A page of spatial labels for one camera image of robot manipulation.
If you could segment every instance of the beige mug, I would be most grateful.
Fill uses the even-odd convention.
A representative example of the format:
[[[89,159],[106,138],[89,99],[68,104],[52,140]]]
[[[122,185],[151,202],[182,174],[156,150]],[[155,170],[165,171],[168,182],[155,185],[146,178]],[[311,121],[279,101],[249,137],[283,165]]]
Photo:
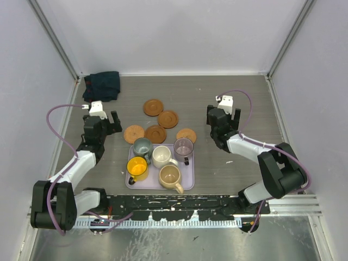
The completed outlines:
[[[167,165],[159,171],[159,183],[166,189],[175,189],[178,193],[183,194],[184,189],[181,186],[181,172],[177,166]]]

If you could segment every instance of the folded towel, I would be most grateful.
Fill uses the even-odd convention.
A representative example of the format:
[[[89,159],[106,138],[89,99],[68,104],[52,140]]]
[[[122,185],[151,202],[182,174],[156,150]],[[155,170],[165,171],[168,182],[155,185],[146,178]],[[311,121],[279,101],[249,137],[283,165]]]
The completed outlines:
[[[121,91],[119,72],[100,72],[85,77],[86,90],[83,98],[86,102],[117,100]]]

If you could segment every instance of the gray tabletop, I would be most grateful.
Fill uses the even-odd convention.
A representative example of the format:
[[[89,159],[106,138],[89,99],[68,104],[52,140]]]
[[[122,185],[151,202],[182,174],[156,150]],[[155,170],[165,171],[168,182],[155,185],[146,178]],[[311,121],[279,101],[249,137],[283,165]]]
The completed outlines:
[[[252,99],[254,111],[244,134],[269,143],[282,141],[268,86],[263,76],[175,76],[175,77],[121,77],[121,93],[117,101],[103,103],[110,115],[116,110],[123,130],[130,125],[144,129],[157,124],[157,117],[144,114],[142,106],[150,98],[157,98],[165,110],[174,110],[179,123],[167,129],[164,143],[172,144],[182,128],[191,128],[197,134],[195,143],[195,186],[186,194],[237,194],[238,191],[261,179],[257,164],[239,156],[219,150],[211,139],[210,126],[206,125],[207,105],[216,105],[215,96],[229,89],[243,89]],[[78,88],[75,104],[85,104],[82,94],[84,82]],[[235,108],[241,109],[240,122],[249,114],[248,99],[240,93],[232,93]],[[74,147],[81,141],[82,116],[85,110],[74,108],[65,138]],[[176,194],[169,190],[134,190],[125,185],[126,164],[130,144],[123,133],[108,136],[101,161],[90,170],[77,186],[79,193],[86,187],[105,188],[108,194]],[[56,171],[73,156],[63,146]]]

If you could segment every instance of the brown saucer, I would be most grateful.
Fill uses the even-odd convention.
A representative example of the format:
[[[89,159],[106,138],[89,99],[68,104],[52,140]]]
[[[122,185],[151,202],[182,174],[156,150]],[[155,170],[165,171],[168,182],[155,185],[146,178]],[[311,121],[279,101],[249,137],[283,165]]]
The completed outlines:
[[[167,131],[160,125],[152,125],[146,129],[145,137],[154,144],[161,144],[167,138]]]
[[[174,111],[165,110],[158,115],[157,120],[158,124],[160,124],[163,128],[171,129],[178,124],[179,117]]]
[[[197,135],[192,129],[182,129],[176,134],[176,139],[180,138],[188,138],[192,141],[192,143],[195,143],[197,140]]]
[[[138,125],[131,125],[125,130],[123,137],[126,142],[133,144],[137,139],[143,138],[144,135],[145,131],[142,127]]]
[[[144,103],[144,113],[148,116],[157,116],[163,111],[163,103],[157,99],[151,99]]]

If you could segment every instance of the white wall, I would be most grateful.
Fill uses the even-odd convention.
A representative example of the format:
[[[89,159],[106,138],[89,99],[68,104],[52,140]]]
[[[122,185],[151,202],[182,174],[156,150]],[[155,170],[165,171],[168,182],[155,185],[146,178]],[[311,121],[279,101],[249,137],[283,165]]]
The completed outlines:
[[[38,0],[83,74],[268,72],[305,0]]]
[[[287,130],[348,256],[348,1],[318,0],[274,75]]]
[[[0,1],[0,253],[14,260],[38,179],[46,179],[56,139],[46,112],[67,103],[73,78],[27,1]],[[59,129],[61,110],[52,115]]]

